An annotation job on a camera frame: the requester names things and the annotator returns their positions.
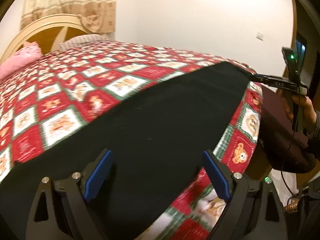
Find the curtain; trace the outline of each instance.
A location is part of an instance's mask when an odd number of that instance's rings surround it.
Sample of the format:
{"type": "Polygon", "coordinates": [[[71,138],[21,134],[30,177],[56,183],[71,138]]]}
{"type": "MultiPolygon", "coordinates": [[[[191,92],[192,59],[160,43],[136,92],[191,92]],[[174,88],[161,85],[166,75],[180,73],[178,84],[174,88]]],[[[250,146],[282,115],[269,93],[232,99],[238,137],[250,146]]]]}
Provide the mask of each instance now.
{"type": "Polygon", "coordinates": [[[93,33],[115,31],[116,0],[26,0],[21,29],[42,17],[69,13],[76,14],[85,28],[93,33]]]}

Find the curved headboard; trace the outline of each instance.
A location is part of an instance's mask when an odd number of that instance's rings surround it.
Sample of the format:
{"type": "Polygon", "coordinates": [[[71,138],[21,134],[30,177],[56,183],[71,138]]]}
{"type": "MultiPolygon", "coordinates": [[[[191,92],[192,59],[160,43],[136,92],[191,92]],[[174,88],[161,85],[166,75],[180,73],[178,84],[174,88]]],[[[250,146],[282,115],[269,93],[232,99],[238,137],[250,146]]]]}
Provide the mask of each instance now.
{"type": "Polygon", "coordinates": [[[11,41],[4,52],[1,63],[19,50],[25,42],[38,42],[43,54],[58,50],[59,44],[75,36],[91,33],[85,29],[74,14],[54,14],[38,19],[11,41]]]}

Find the bedspread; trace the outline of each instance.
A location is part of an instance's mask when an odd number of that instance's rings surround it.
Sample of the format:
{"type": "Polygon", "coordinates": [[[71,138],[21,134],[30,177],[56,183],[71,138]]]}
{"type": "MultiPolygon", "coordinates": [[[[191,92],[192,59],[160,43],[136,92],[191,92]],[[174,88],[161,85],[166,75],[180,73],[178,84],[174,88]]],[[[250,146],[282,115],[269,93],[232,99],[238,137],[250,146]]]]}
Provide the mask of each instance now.
{"type": "MultiPolygon", "coordinates": [[[[0,85],[0,182],[26,162],[140,90],[229,61],[206,53],[104,41],[55,51],[0,85]]],[[[214,149],[232,172],[244,172],[259,132],[262,90],[250,82],[214,149]]],[[[195,181],[137,239],[205,239],[225,204],[202,169],[195,181]]]]}

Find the light switch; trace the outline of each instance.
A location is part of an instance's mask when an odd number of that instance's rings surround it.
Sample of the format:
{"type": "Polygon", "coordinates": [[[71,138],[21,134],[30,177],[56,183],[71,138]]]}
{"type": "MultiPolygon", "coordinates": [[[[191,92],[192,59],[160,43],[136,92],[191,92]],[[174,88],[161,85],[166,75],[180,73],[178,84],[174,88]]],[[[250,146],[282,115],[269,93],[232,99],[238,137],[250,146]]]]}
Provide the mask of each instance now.
{"type": "Polygon", "coordinates": [[[263,41],[263,33],[261,32],[257,32],[257,39],[262,40],[263,41]]]}

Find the hand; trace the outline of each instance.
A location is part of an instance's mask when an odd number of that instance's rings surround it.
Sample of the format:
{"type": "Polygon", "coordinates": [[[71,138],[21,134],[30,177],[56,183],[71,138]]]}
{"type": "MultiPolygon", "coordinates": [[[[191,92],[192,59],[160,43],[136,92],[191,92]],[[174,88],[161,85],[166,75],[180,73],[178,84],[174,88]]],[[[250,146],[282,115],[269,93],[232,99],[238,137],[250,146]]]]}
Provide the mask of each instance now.
{"type": "MultiPolygon", "coordinates": [[[[290,111],[290,107],[288,104],[287,99],[283,95],[283,91],[279,92],[279,95],[283,98],[283,106],[287,118],[292,122],[293,120],[293,113],[290,111]]],[[[292,100],[297,105],[299,104],[299,95],[292,95],[292,100]]],[[[312,134],[316,129],[316,121],[317,121],[317,114],[316,111],[313,109],[313,105],[311,99],[309,97],[300,97],[300,106],[303,108],[303,127],[307,130],[309,134],[312,134]]]]}

